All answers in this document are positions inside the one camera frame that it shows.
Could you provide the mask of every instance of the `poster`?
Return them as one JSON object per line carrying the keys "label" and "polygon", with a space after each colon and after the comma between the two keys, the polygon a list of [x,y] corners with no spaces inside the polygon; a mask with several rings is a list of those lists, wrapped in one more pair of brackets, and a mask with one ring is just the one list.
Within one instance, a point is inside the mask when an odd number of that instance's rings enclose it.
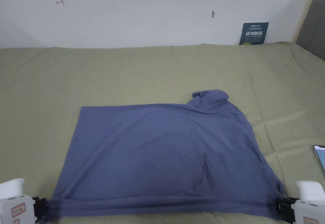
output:
{"label": "poster", "polygon": [[244,23],[239,45],[263,44],[268,26],[268,22]]}

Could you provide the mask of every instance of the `mattress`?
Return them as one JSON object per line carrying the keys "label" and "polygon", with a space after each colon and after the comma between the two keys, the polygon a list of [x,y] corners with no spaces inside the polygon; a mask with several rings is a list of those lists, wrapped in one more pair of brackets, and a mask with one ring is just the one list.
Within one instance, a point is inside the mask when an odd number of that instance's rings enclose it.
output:
{"label": "mattress", "polygon": [[[286,194],[325,178],[312,145],[325,145],[325,62],[291,43],[123,49],[0,50],[0,182],[50,198],[81,106],[187,103],[221,89],[252,124]],[[180,213],[63,218],[60,223],[272,223],[245,214]]]}

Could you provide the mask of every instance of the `wall mark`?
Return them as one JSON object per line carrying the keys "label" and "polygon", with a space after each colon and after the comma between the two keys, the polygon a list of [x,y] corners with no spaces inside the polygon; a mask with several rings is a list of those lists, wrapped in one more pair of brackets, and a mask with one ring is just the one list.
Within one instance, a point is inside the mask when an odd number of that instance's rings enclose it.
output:
{"label": "wall mark", "polygon": [[60,2],[57,1],[56,3],[57,3],[58,5],[59,5],[60,3],[62,3],[63,5],[65,5],[64,2],[63,2],[63,0],[61,0]]}

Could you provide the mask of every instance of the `red label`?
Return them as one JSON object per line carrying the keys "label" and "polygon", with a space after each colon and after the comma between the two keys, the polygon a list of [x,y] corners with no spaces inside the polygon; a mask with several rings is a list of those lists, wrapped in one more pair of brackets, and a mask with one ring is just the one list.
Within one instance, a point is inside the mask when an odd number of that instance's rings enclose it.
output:
{"label": "red label", "polygon": [[26,205],[25,205],[25,203],[22,203],[22,204],[20,204],[20,205],[18,205],[16,207],[13,207],[11,209],[11,216],[15,217],[15,216],[17,216],[17,215],[19,215],[19,214],[21,214],[21,213],[23,213],[25,211],[26,211]]}
{"label": "red label", "polygon": [[317,220],[308,218],[308,217],[303,217],[303,223],[304,224],[319,224]]}

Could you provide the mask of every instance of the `gray headboard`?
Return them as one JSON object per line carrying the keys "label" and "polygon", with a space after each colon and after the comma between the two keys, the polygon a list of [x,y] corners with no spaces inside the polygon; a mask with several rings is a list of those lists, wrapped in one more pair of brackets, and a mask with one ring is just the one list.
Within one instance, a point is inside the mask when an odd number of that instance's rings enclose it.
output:
{"label": "gray headboard", "polygon": [[312,0],[296,44],[325,60],[325,0]]}

